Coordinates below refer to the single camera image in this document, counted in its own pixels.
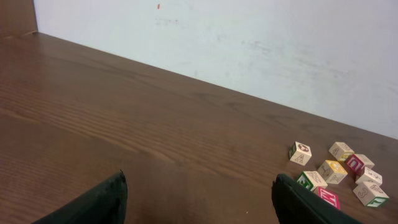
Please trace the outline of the green sided wooden block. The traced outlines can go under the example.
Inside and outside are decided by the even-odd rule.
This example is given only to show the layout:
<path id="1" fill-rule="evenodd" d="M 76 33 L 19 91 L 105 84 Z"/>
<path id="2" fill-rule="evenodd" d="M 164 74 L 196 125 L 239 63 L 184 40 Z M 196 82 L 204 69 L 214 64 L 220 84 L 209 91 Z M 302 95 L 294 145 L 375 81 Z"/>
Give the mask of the green sided wooden block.
<path id="1" fill-rule="evenodd" d="M 353 193 L 366 207 L 377 208 L 389 200 L 389 196 L 372 182 L 361 182 L 353 189 Z"/>

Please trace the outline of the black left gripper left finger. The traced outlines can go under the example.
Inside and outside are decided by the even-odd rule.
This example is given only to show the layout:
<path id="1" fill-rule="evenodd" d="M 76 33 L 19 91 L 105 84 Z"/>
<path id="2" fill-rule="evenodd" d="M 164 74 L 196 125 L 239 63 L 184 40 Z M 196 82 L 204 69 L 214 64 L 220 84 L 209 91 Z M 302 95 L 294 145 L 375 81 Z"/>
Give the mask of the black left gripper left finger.
<path id="1" fill-rule="evenodd" d="M 123 224 L 126 218 L 127 182 L 119 171 L 35 224 Z"/>

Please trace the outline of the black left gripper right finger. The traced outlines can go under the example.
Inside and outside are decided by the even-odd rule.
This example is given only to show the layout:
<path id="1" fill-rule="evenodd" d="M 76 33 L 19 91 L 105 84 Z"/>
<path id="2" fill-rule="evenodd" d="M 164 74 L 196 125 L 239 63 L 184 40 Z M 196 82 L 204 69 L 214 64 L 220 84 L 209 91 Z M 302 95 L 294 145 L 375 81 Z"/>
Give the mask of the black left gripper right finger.
<path id="1" fill-rule="evenodd" d="M 272 203 L 280 223 L 360 224 L 286 174 L 278 174 L 273 181 Z"/>

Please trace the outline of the wooden block green W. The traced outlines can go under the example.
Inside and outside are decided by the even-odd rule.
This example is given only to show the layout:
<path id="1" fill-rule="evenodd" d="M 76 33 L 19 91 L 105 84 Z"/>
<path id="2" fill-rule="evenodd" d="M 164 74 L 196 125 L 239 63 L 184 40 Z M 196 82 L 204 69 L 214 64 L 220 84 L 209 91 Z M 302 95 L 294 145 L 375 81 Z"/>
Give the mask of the wooden block green W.
<path id="1" fill-rule="evenodd" d="M 328 184 L 317 171 L 303 171 L 298 176 L 296 182 L 312 192 L 317 187 L 326 188 L 328 186 Z"/>

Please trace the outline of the red letter wooden block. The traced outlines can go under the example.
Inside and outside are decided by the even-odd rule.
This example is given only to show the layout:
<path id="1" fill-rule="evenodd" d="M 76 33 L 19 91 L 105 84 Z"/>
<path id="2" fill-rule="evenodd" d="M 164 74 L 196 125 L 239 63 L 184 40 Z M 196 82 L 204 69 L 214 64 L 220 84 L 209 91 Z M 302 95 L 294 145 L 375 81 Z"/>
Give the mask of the red letter wooden block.
<path id="1" fill-rule="evenodd" d="M 330 205 L 337 208 L 338 210 L 341 209 L 340 200 L 337 194 L 327 189 L 324 189 L 323 187 L 316 187 L 313 193 L 322 198 L 324 201 L 328 202 Z"/>

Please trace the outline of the plain white wooden block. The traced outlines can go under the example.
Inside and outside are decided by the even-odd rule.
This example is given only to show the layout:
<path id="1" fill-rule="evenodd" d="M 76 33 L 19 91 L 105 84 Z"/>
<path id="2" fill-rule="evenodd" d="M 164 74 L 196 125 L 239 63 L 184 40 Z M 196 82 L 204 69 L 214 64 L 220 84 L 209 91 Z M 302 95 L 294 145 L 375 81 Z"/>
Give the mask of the plain white wooden block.
<path id="1" fill-rule="evenodd" d="M 372 182 L 378 186 L 382 185 L 382 175 L 374 172 L 372 169 L 365 167 L 356 176 L 355 183 L 360 184 L 362 182 Z"/>

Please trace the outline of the yellow top wooden block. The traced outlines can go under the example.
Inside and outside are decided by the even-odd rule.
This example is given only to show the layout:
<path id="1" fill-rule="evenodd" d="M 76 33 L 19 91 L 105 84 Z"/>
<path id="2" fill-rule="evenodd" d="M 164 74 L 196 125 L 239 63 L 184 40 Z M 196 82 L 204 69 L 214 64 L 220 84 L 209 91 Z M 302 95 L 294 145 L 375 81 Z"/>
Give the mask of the yellow top wooden block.
<path id="1" fill-rule="evenodd" d="M 347 175 L 347 171 L 338 161 L 325 160 L 317 172 L 328 184 L 339 184 Z"/>

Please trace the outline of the wooden block yellow side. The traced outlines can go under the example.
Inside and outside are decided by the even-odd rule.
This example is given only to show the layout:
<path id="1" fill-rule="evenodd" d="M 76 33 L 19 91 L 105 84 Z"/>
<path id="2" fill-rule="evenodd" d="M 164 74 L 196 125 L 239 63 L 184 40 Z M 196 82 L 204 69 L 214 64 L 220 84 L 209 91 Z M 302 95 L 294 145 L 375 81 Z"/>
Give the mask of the wooden block yellow side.
<path id="1" fill-rule="evenodd" d="M 329 152 L 333 155 L 333 157 L 340 162 L 344 162 L 354 154 L 352 148 L 350 148 L 344 142 L 335 142 L 332 147 L 329 149 Z"/>

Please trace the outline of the wooden block with face picture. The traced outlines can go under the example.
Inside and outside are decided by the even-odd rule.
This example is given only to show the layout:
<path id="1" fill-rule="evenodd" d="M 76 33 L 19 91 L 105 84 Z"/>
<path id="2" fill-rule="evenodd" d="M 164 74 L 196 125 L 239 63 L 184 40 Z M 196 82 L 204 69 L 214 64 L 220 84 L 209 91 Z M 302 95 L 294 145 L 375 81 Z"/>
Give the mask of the wooden block with face picture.
<path id="1" fill-rule="evenodd" d="M 305 166 L 311 159 L 312 152 L 310 146 L 295 141 L 289 150 L 289 160 Z"/>

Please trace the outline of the wooden block red side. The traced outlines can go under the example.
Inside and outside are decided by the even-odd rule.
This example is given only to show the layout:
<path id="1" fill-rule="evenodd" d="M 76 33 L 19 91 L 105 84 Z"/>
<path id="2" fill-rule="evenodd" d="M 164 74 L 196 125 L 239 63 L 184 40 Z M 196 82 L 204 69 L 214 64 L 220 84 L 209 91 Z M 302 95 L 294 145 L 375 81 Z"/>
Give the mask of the wooden block red side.
<path id="1" fill-rule="evenodd" d="M 365 167 L 372 169 L 375 163 L 364 154 L 353 154 L 347 158 L 345 164 L 356 174 L 360 173 Z"/>

